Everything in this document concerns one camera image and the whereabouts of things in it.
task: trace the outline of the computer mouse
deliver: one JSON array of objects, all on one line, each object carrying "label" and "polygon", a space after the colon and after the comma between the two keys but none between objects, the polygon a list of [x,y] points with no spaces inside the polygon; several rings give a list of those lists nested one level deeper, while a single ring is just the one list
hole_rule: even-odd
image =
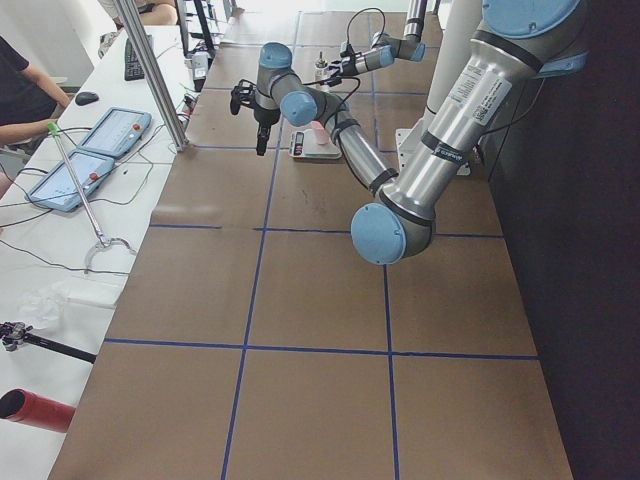
[{"label": "computer mouse", "polygon": [[99,99],[100,97],[98,97],[98,94],[94,92],[78,92],[74,97],[74,100],[76,101],[76,105],[80,105],[80,106],[93,103]]}]

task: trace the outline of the keyboard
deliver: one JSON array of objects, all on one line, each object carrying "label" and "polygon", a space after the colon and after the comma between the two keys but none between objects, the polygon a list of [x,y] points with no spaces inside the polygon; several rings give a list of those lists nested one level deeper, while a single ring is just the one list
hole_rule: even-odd
[{"label": "keyboard", "polygon": [[[149,39],[149,44],[153,50],[153,37],[151,35],[147,35],[147,38]],[[141,78],[144,78],[142,65],[140,65],[138,56],[133,50],[131,40],[127,38],[127,43],[124,46],[124,79],[128,82],[130,80],[140,80]]]}]

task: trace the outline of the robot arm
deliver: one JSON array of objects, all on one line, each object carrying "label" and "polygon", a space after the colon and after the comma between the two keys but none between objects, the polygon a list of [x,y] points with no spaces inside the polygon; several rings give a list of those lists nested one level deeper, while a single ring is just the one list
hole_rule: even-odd
[{"label": "robot arm", "polygon": [[380,189],[375,204],[354,216],[353,242],[367,260],[395,263],[429,245],[436,201],[512,86],[535,77],[581,37],[585,1],[521,3],[514,8],[512,1],[484,0],[471,58],[406,168]]},{"label": "robot arm", "polygon": [[388,67],[396,58],[420,62],[426,48],[421,42],[426,8],[427,0],[411,0],[401,39],[380,31],[373,36],[371,49],[359,53],[354,52],[347,42],[343,43],[340,53],[342,60],[332,63],[339,65],[339,68],[334,69],[334,74],[347,77],[360,75]]},{"label": "robot arm", "polygon": [[291,51],[285,45],[264,45],[257,82],[248,85],[243,81],[234,88],[231,113],[237,114],[240,105],[254,110],[259,123],[258,155],[266,149],[264,131],[278,122],[280,112],[296,127],[313,120],[320,122],[332,142],[341,147],[354,176],[375,195],[382,184],[398,175],[397,171],[365,136],[342,98],[303,85],[291,69],[291,60]]},{"label": "robot arm", "polygon": [[429,245],[437,200],[509,91],[579,43],[586,0],[520,3],[514,8],[512,0],[483,0],[483,21],[471,38],[471,58],[399,175],[364,136],[340,97],[302,85],[291,70],[288,48],[263,48],[255,106],[272,116],[278,112],[278,118],[280,109],[294,126],[320,121],[374,196],[351,225],[354,246],[366,260],[395,263]]}]

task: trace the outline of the red cylinder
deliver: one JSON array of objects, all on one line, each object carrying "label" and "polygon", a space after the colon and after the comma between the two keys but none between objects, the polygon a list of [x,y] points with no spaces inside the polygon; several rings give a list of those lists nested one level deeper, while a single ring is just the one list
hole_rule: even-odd
[{"label": "red cylinder", "polygon": [[76,409],[17,388],[0,398],[0,418],[65,433]]}]

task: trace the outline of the dark wall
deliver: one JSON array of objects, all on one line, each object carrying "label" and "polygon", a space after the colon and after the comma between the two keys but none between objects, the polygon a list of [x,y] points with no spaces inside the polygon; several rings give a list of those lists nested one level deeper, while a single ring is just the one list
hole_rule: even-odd
[{"label": "dark wall", "polygon": [[547,80],[501,150],[486,143],[576,480],[640,479],[639,3],[591,1],[587,68]]}]

